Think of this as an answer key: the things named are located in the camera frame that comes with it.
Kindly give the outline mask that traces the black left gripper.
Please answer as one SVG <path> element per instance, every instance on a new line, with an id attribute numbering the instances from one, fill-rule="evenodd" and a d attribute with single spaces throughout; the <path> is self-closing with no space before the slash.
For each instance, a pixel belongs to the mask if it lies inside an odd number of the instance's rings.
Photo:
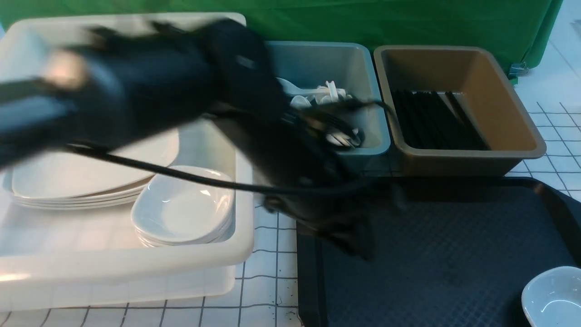
<path id="1" fill-rule="evenodd" d="M 216 127 L 259 170 L 268 209 L 296 220 L 299 233 L 370 261 L 372 180 L 351 172 L 340 156 L 324 148 L 296 115 L 265 119 L 222 110 Z"/>

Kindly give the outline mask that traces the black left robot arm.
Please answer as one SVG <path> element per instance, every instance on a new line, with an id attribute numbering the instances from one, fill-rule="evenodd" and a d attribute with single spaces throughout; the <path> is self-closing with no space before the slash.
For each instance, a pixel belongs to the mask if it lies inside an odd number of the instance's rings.
<path id="1" fill-rule="evenodd" d="M 370 261 L 372 181 L 353 173 L 327 141 L 333 112 L 356 99 L 297 109 L 263 39 L 231 19 L 186 31 L 89 30 L 91 43 L 52 53 L 45 72 L 1 85 L 1 167 L 46 150 L 111 162 L 217 188 L 263 194 L 267 209 L 312 236 Z M 208 119 L 261 170 L 268 185 L 220 181 L 112 155 L 120 147 Z"/>

